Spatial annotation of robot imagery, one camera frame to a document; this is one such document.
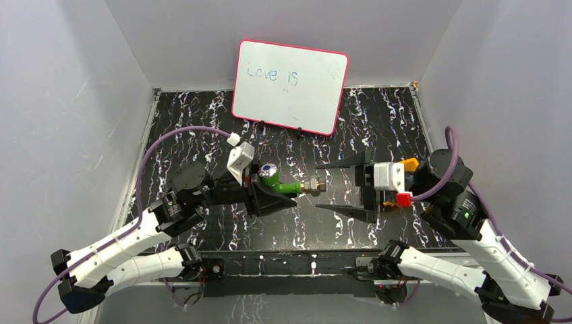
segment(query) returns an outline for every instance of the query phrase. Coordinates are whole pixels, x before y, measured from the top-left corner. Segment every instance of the yellow plastic part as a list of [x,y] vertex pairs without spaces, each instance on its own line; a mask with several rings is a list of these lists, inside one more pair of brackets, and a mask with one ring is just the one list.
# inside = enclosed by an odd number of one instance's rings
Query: yellow plastic part
[[400,163],[402,163],[405,166],[405,172],[413,172],[419,166],[419,161],[417,161],[417,158],[415,157],[403,160]]

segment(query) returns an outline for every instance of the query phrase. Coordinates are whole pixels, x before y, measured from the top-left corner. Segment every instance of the black marble table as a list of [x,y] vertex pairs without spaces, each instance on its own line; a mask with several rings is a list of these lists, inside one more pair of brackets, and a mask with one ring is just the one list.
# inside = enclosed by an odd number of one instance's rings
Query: black marble table
[[[366,224],[315,204],[356,205],[358,189],[350,170],[315,170],[369,149],[375,161],[423,159],[428,153],[420,116],[408,87],[347,88],[332,136],[304,134],[234,118],[232,91],[162,92],[154,113],[147,147],[162,134],[183,126],[212,126],[236,132],[256,149],[263,163],[275,163],[281,181],[318,174],[328,191],[320,197],[302,195],[296,208],[266,217],[249,217],[242,205],[211,207],[206,219],[173,242],[189,242],[202,251],[379,249],[398,239],[418,248],[452,246],[420,218],[422,205],[396,209]],[[142,198],[146,204],[165,189],[165,179],[182,163],[199,161],[215,177],[226,170],[230,146],[210,133],[180,134],[156,150],[146,164]],[[130,221],[136,207],[132,207]]]

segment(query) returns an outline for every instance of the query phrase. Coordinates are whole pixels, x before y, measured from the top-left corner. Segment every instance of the green valve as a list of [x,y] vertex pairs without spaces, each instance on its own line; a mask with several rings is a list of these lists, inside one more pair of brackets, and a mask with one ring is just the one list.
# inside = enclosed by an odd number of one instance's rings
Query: green valve
[[313,175],[310,180],[297,181],[291,184],[281,183],[278,167],[272,163],[263,165],[260,170],[258,170],[258,176],[264,185],[281,194],[306,193],[312,196],[319,196],[321,192],[326,191],[326,183],[321,182],[320,178],[315,175]]

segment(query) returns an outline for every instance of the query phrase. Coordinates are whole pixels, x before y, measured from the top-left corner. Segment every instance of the red whiteboard border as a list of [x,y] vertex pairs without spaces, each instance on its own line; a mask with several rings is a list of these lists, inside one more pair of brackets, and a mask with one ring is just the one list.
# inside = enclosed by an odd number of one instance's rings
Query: red whiteboard border
[[[318,52],[326,52],[326,53],[334,53],[334,54],[341,54],[343,56],[345,56],[347,63],[345,64],[345,71],[343,73],[343,81],[342,81],[342,85],[341,85],[341,90],[340,90],[340,98],[338,100],[338,110],[336,110],[336,114],[334,115],[334,127],[332,128],[332,131],[328,134],[325,133],[319,133],[319,132],[315,132],[312,130],[305,130],[302,129],[305,132],[308,133],[314,133],[314,134],[319,134],[319,135],[325,135],[325,136],[330,136],[331,134],[334,134],[334,131],[336,130],[336,121],[335,119],[338,118],[338,114],[339,114],[339,109],[340,109],[340,105],[341,105],[341,97],[343,95],[343,86],[345,85],[345,77],[347,76],[347,67],[349,66],[349,56],[347,56],[346,53],[342,53],[342,52],[336,52],[336,51],[329,51],[327,49],[313,49],[311,47],[303,47],[303,46],[296,46],[296,45],[286,45],[286,44],[280,44],[280,43],[272,43],[272,42],[264,42],[262,40],[254,40],[254,39],[243,39],[241,40],[240,44],[238,45],[238,59],[237,59],[237,63],[236,63],[236,74],[235,74],[235,78],[234,78],[234,94],[233,94],[233,102],[232,102],[232,108],[231,108],[231,112],[233,114],[234,117],[236,118],[241,118],[241,119],[246,119],[246,120],[250,120],[252,122],[260,122],[259,119],[252,119],[252,118],[246,118],[246,117],[242,117],[242,116],[238,116],[234,113],[234,98],[236,98],[235,94],[236,94],[236,82],[238,81],[238,63],[240,62],[240,48],[242,47],[242,43],[244,42],[251,42],[251,43],[261,43],[261,44],[268,44],[268,45],[277,45],[277,46],[283,46],[283,47],[293,47],[295,49],[307,49],[310,51],[318,51]],[[292,126],[286,126],[286,125],[281,125],[281,124],[275,124],[275,123],[270,123],[267,121],[264,121],[265,124],[269,124],[269,125],[275,125],[275,126],[280,126],[280,127],[284,127],[284,128],[291,128],[293,130],[296,130],[296,127],[292,127]]]

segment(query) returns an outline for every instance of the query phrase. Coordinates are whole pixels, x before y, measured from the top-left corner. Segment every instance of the whiteboard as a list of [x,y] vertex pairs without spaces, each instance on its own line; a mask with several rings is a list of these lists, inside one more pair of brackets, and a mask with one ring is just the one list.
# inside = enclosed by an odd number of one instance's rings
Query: whiteboard
[[243,40],[232,113],[238,118],[331,135],[348,61],[344,53]]

